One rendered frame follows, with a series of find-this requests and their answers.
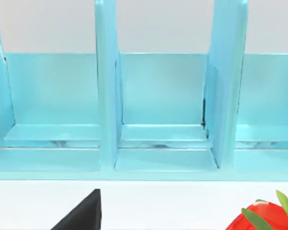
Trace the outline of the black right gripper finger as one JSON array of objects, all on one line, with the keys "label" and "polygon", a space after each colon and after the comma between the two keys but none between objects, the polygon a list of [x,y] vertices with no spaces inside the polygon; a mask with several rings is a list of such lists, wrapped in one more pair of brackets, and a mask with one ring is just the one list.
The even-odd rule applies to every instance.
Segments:
[{"label": "black right gripper finger", "polygon": [[101,230],[101,191],[94,189],[51,230]]}]

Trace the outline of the light blue rack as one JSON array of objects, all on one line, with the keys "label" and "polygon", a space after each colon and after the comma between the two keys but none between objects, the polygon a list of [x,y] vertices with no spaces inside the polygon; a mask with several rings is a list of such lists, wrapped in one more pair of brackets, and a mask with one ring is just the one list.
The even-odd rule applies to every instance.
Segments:
[{"label": "light blue rack", "polygon": [[0,180],[288,182],[288,0],[0,0]]}]

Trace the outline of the red flower with green leaves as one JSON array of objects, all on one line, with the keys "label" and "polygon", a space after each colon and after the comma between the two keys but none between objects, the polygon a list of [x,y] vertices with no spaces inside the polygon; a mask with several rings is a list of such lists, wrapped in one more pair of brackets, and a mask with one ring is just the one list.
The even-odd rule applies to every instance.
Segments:
[{"label": "red flower with green leaves", "polygon": [[257,199],[241,209],[241,213],[225,230],[288,230],[288,197],[276,191],[279,205]]}]

